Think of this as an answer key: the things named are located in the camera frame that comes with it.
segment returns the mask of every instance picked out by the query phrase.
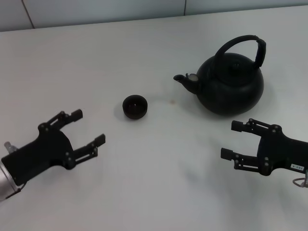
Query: white label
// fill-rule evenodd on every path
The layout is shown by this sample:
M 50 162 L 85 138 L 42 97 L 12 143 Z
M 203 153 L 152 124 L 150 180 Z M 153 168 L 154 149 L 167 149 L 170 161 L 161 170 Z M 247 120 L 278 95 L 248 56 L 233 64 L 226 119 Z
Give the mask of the white label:
M 299 166 L 299 165 L 295 165 L 295 164 L 291 164 L 291 168 L 294 168 L 296 170 L 304 171 L 304 167 L 303 166 Z

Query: white table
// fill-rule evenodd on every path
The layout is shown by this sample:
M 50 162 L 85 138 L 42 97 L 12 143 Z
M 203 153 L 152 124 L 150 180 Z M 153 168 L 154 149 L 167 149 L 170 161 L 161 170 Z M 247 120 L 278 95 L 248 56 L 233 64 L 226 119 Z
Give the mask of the white table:
M 84 118 L 64 129 L 74 148 L 106 134 L 98 158 L 50 168 L 1 203 L 0 230 L 306 231 L 308 190 L 292 184 L 302 174 L 236 171 L 220 149 L 257 153 L 259 137 L 231 131 L 233 119 L 308 141 L 307 20 L 301 6 L 0 33 L 1 143 L 21 147 L 39 123 L 78 108 Z M 246 34 L 267 43 L 263 96 L 218 117 L 173 76 Z M 251 59 L 256 50 L 232 49 Z M 138 121 L 121 108 L 132 94 L 149 104 Z

